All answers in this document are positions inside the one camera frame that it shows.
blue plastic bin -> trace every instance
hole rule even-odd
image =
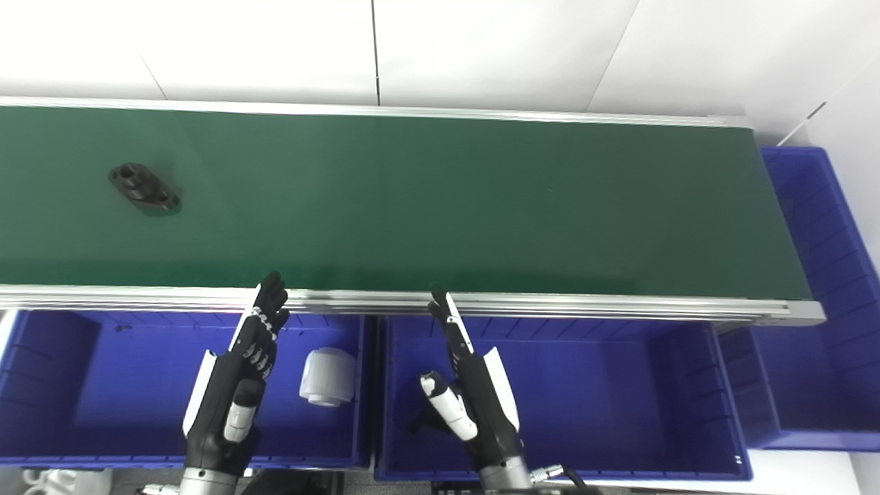
[[[880,287],[825,151],[765,148],[828,321],[721,337],[749,447],[880,450]]]
[[[465,318],[473,345],[497,346],[517,399],[528,465],[584,478],[751,478],[717,341],[704,323]],[[456,437],[407,425],[428,405],[419,375],[452,379],[429,318],[384,320],[378,480],[472,480]]]
[[[160,468],[183,464],[183,415],[206,349],[222,353],[235,314],[22,312],[0,361],[0,464]],[[252,466],[365,467],[371,320],[294,315],[257,417]],[[299,396],[320,347],[357,356],[352,403]]]

cable connector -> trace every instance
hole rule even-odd
[[[552,477],[557,477],[564,471],[565,469],[561,464],[554,464],[553,466],[547,466],[546,468],[535,469],[532,471],[532,483],[540,483]]]
[[[141,495],[178,495],[179,492],[176,484],[148,484],[140,491]]]

white wall panel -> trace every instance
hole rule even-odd
[[[370,0],[157,0],[126,15],[169,99],[376,104]]]
[[[646,0],[590,111],[747,115],[772,142],[878,46],[876,0]]]
[[[162,98],[108,6],[0,2],[0,94]]]
[[[376,0],[382,104],[583,111],[635,0]]]
[[[880,268],[880,59],[810,119],[800,144],[828,150],[855,223]]]

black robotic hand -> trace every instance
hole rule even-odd
[[[256,292],[238,321],[229,350],[219,357],[205,352],[184,416],[184,484],[188,477],[208,487],[220,483],[212,479],[225,483],[241,477],[253,456],[259,440],[253,418],[275,363],[278,330],[290,317],[283,309],[287,292],[277,272],[266,276]]]
[[[498,350],[493,348],[486,356],[474,353],[452,296],[437,286],[431,294],[434,301],[428,308],[443,325],[461,395],[436,371],[422,376],[422,390],[449,429],[465,442],[484,488],[531,487],[517,405]]]

white spool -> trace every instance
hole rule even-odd
[[[299,396],[309,403],[339,407],[355,396],[357,360],[347,352],[322,347],[309,353],[305,359]]]

